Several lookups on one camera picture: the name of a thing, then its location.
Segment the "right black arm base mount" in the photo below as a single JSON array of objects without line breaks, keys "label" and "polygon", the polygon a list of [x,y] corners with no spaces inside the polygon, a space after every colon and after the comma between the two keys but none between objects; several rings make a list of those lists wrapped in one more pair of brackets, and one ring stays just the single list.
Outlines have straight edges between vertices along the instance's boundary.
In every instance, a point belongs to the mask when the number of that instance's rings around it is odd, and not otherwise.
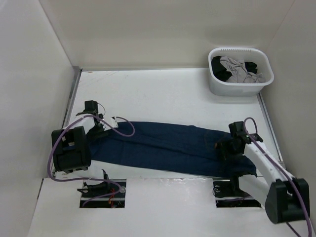
[{"label": "right black arm base mount", "polygon": [[257,200],[240,190],[232,180],[213,181],[212,193],[217,208],[261,208],[261,204]]}]

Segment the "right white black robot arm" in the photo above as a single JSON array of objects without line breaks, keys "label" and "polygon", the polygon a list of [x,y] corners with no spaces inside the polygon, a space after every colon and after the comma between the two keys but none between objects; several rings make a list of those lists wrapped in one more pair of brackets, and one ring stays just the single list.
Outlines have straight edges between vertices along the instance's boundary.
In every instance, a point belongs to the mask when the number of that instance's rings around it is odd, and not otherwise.
[{"label": "right white black robot arm", "polygon": [[308,220],[310,217],[309,185],[279,164],[257,132],[250,134],[243,121],[229,124],[231,139],[220,142],[225,164],[249,160],[262,175],[234,171],[227,181],[215,181],[213,193],[221,201],[238,202],[247,197],[256,200],[274,223]]}]

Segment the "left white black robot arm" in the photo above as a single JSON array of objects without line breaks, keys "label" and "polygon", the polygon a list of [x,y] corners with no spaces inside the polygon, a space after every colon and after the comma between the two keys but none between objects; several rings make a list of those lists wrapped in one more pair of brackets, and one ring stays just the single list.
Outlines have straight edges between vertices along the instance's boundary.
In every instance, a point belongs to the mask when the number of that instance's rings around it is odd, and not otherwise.
[{"label": "left white black robot arm", "polygon": [[94,100],[85,101],[84,110],[76,114],[72,123],[52,131],[48,174],[51,175],[54,168],[58,173],[74,173],[74,178],[91,177],[88,172],[92,163],[89,143],[107,136],[113,128],[118,128],[114,117],[99,112],[99,105]]}]

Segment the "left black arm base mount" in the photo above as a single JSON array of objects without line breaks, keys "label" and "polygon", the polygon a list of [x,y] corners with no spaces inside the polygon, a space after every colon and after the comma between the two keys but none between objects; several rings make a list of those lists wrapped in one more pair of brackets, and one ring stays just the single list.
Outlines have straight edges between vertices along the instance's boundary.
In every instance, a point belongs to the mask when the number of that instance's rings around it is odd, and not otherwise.
[{"label": "left black arm base mount", "polygon": [[125,208],[126,180],[111,182],[84,182],[80,193],[80,208]]}]

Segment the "dark blue denim trousers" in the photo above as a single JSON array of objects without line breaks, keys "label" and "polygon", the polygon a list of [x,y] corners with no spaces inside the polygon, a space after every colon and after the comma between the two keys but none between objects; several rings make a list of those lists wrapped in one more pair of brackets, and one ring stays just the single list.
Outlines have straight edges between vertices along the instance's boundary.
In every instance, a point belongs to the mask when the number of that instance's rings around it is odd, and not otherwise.
[{"label": "dark blue denim trousers", "polygon": [[193,125],[133,121],[120,122],[118,133],[110,131],[91,141],[89,148],[93,160],[130,167],[222,178],[256,175],[245,156],[221,159],[215,146],[229,138],[229,133]]}]

